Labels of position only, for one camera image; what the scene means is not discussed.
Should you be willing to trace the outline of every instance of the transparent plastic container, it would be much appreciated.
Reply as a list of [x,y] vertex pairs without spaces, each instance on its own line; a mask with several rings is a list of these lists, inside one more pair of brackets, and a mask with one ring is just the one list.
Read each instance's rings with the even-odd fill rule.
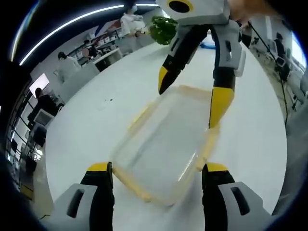
[[210,91],[187,86],[159,96],[112,154],[114,175],[146,202],[172,205],[180,200],[198,162],[202,169],[210,152],[205,146],[210,102]]

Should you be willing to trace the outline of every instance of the ceiling light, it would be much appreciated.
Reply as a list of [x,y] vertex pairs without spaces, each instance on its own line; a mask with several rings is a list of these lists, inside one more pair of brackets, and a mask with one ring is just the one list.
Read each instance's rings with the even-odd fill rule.
[[[158,6],[157,4],[136,4],[136,6]],[[107,7],[107,8],[103,8],[103,9],[99,9],[99,10],[96,10],[96,11],[92,11],[90,13],[86,13],[82,16],[79,16],[65,24],[63,24],[62,26],[58,27],[57,29],[55,29],[53,32],[49,33],[47,36],[45,36],[40,42],[38,42],[29,52],[28,54],[22,59],[22,61],[19,63],[19,65],[22,65],[24,64],[24,62],[29,58],[29,56],[43,43],[45,42],[47,39],[49,39],[52,35],[54,35],[55,33],[57,33],[59,30],[63,29],[64,27],[70,25],[71,23],[81,19],[81,18],[84,18],[84,17],[87,17],[87,16],[90,16],[92,14],[95,14],[95,13],[99,13],[99,12],[102,12],[102,11],[107,11],[107,10],[111,10],[111,9],[116,9],[116,8],[122,8],[124,7],[124,5],[118,5],[118,6],[112,6],[112,7]]]

